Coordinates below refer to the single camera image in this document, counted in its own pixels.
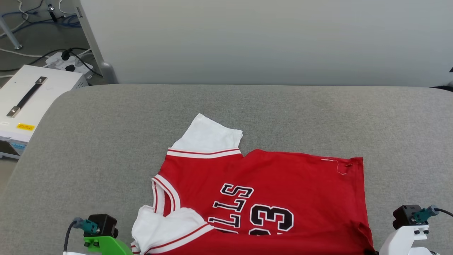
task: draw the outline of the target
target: power strip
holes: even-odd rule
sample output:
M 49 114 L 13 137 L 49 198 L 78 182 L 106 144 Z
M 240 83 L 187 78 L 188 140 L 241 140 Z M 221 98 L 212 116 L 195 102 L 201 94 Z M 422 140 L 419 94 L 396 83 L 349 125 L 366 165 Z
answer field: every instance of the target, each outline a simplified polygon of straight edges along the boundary
M 62 52 L 57 52 L 52 55 L 50 58 L 46 59 L 47 65 L 45 67 L 50 69 L 57 69 L 75 73 L 81 73 L 85 76 L 86 79 L 91 79 L 93 72 L 90 71 L 79 59 L 74 56 L 70 56 L 68 60 L 63 60 Z

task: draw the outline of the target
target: yellow label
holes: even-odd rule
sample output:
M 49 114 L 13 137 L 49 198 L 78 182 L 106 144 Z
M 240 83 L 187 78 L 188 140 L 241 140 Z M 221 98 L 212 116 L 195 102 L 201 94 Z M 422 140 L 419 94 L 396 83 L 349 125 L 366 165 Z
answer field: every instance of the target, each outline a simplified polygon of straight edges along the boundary
M 34 126 L 23 124 L 23 123 L 19 123 L 19 125 L 17 125 L 17 128 L 25 129 L 25 130 L 28 130 L 28 131 L 32 131 L 34 129 Z

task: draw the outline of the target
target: red stripe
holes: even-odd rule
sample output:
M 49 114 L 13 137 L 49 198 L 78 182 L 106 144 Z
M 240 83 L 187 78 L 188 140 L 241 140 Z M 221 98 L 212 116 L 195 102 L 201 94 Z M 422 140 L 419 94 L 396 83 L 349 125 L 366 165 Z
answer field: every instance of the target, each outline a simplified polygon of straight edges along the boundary
M 158 195 L 157 195 L 157 187 L 156 187 L 156 185 L 154 185 L 154 197 L 156 199 L 156 206 L 154 207 L 154 213 L 157 213 L 157 204 L 158 204 L 157 203 L 158 202 L 157 197 L 158 197 Z
M 157 249 L 157 248 L 160 248 L 160 247 L 164 247 L 164 246 L 170 245 L 170 244 L 172 244 L 172 243 L 174 243 L 174 242 L 177 242 L 177 241 L 179 241 L 179 240 L 182 240 L 182 239 L 184 239 L 184 238 L 186 238 L 186 237 L 188 237 L 188 236 L 190 236 L 190 235 L 196 233 L 198 230 L 200 230 L 200 229 L 206 227 L 207 225 L 208 225 L 208 223 L 206 223 L 206 224 L 204 224 L 203 226 L 201 226 L 201 227 L 195 229 L 194 231 L 190 232 L 189 234 L 187 234 L 187 235 L 185 235 L 185 236 L 183 236 L 183 237 L 181 237 L 181 238 L 178 238 L 178 239 L 176 239 L 176 240 L 174 240 L 174 241 L 171 241 L 171 242 L 169 242 L 169 243 L 166 243 L 166 244 L 163 244 L 163 245 L 159 245 L 159 246 L 156 246 L 156 247 L 149 248 L 149 249 L 145 252 L 145 254 L 147 254 L 147 253 L 148 253 L 150 250 L 152 250 L 152 249 Z
M 176 202 L 175 202 L 175 200 L 174 200 L 173 194 L 170 192 L 170 190 L 167 188 L 167 186 L 165 186 L 159 179 L 157 179 L 156 177 L 154 177 L 153 179 L 155 179 L 156 181 L 158 181 L 158 182 L 159 182 L 166 190 L 169 191 L 171 197 L 173 198 L 173 200 L 172 200 L 172 201 L 173 201 L 173 209 L 176 210 Z
M 222 152 L 239 151 L 239 149 L 231 149 L 231 150 L 226 150 L 226 151 L 221 151 L 221 152 L 211 152 L 211 153 L 202 153 L 202 152 L 184 152 L 184 151 L 177 151 L 177 150 L 173 150 L 173 149 L 169 149 L 169 151 L 171 151 L 171 152 L 187 153 L 187 154 L 212 155 L 212 154 L 217 154 L 217 153 L 222 153 Z

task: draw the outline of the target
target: white device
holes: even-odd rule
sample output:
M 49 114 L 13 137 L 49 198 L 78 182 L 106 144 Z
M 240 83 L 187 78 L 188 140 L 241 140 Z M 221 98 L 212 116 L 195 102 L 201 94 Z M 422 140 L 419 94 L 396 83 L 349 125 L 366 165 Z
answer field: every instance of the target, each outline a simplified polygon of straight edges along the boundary
M 412 247 L 415 240 L 426 240 L 428 225 L 402 226 L 390 234 L 379 255 L 432 255 L 425 247 Z
M 24 65 L 0 88 L 0 158 L 19 159 L 54 100 L 85 86 L 81 73 Z
M 77 59 L 74 56 L 70 56 L 68 60 L 63 60 L 62 59 L 62 54 L 63 52 L 57 52 L 54 55 L 52 55 L 50 58 L 46 59 L 47 63 L 47 68 L 51 69 L 58 69 L 58 70 L 63 70 L 66 71 L 67 67 L 73 65 L 74 66 L 74 71 L 75 73 L 81 73 L 85 76 L 86 79 L 91 79 L 93 72 L 90 71 L 79 59 Z M 89 66 L 91 69 L 93 69 L 93 66 L 90 64 L 85 63 L 87 66 Z

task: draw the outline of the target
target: gray fabric surface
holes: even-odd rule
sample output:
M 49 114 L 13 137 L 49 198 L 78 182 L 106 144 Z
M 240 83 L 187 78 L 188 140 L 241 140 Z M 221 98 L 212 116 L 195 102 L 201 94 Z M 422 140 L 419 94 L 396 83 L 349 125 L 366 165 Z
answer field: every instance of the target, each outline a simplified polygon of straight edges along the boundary
M 59 97 L 45 114 L 0 202 L 1 254 L 59 254 L 71 220 L 118 219 L 119 239 L 143 204 L 166 150 L 197 113 L 244 131 L 255 148 L 364 157 L 375 247 L 402 204 L 453 210 L 453 93 L 433 88 L 103 85 Z M 427 241 L 452 254 L 453 219 L 430 220 Z M 73 230 L 69 251 L 84 252 Z

